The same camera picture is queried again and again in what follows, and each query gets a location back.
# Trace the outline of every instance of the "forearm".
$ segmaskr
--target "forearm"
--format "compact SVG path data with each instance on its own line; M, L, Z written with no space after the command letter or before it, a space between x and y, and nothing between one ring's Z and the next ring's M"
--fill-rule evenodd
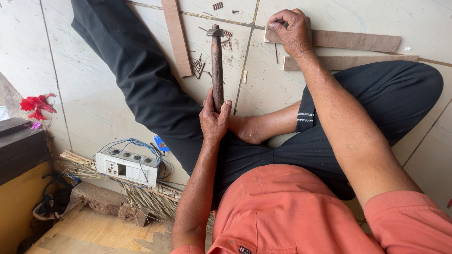
M172 232L172 248L204 248L206 224L212 205L213 182L219 144L203 142L193 174L179 201Z
M315 54L305 52L296 59L322 128L361 205L383 192L421 192L364 107L320 65Z

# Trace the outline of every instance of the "tile grout line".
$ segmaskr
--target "tile grout line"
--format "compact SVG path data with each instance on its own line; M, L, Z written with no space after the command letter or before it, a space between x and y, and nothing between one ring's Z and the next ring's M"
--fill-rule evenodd
M56 88L58 89L58 95L60 96L61 109L63 111L64 124L66 125L67 138L69 140L69 147L71 148L71 152L72 152L71 137L69 136L69 128L67 126L66 113L64 111L64 106L63 106L63 98L61 97L60 83L58 82L57 69L55 68L55 60L53 59L53 52L52 52L52 46L50 45L49 31L47 30L46 17L44 15L44 7L42 6L41 0L39 0L39 4L41 5L42 19L44 20L44 27L46 29L47 41L49 42L50 56L52 57L53 71L55 72Z
M405 165L408 163L408 161L411 159L411 157L413 156L413 154L416 152L416 150L419 148L419 146L422 144L422 142L424 141L424 139L427 137L427 135L430 133L430 131L433 129L433 127L435 126L435 124L438 122L438 120L440 119L440 117L443 115L443 113L446 111L446 109L449 107L449 105L452 103L452 99L449 101L449 103L446 105L446 107L444 107L443 111L439 114L438 118L435 120L435 122L432 124L432 126L428 129L427 133L424 135L424 137L421 139L421 141L419 142L419 144L416 146L416 148L414 149L414 151L411 153L411 155L408 157L408 159L406 160L406 162L403 164L403 168L405 167Z
M246 46L245 60L243 61L242 75L240 77L239 88L237 90L237 98L235 99L233 115L235 115L235 113L237 112L237 104L239 103L240 89L242 88L243 75L245 73L246 60L248 59L248 51L250 50L251 37L253 36L253 31L255 29L254 24L256 23L257 10L259 8L259 3L260 3L260 0L257 0L257 2L256 2L256 9L254 10L254 17L253 17L253 22L252 22L253 26L251 27L250 37L248 38L248 45Z
M151 8L151 9L163 10L162 7L156 6L156 5L142 4L142 3L137 3L137 2L134 2L134 1L130 1L130 0L124 0L124 2L126 2L127 4L130 4L130 5L136 5L136 6L147 7L147 8ZM251 27L251 28L255 28L255 29L259 29L259 30L265 30L265 27L255 25L255 23L256 23L255 22L256 21L256 15L254 16L252 23L244 23L244 22L237 22L237 21L232 21L232 20L228 20L228 19L220 19L220 18L215 18L215 17L211 17L211 16L206 16L206 15L186 12L186 11L179 11L179 13L184 14L184 15L188 15L188 16L203 18L203 19L211 19L211 20L220 21L220 22L224 22L224 23L230 23L230 24L235 24L235 25L239 25L239 26L245 26L245 27ZM392 52L381 52L381 51L374 51L374 52L383 53L383 54L387 54L387 55L393 55L393 56L408 56L408 55L399 54L399 53L392 53ZM452 67L452 64L450 64L450 63L436 61L436 60L430 60L430 59L427 59L427 58L419 57L418 61L434 63L434 64L438 64L438 65Z

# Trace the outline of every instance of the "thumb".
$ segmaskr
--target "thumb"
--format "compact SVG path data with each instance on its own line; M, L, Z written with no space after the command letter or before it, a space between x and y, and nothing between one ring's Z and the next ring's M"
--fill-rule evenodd
M218 117L222 122L227 122L227 119L229 118L229 114L231 113L232 109L232 101L227 100L223 103L221 106L221 113Z
M284 31L287 31L286 27L281 25L279 22L272 22L268 24L268 28L273 30L279 37L281 37Z

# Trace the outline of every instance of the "white switch panel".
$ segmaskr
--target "white switch panel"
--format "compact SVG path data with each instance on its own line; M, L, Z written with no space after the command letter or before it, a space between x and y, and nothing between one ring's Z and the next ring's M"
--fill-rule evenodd
M96 153L98 172L155 187L159 168L156 159L114 148L110 153L108 149Z

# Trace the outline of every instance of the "wooden floor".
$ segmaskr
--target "wooden floor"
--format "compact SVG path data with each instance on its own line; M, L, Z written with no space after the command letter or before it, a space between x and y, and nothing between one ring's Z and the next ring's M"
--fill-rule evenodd
M26 254L166 254L171 228L160 221L139 227L88 206L75 207Z

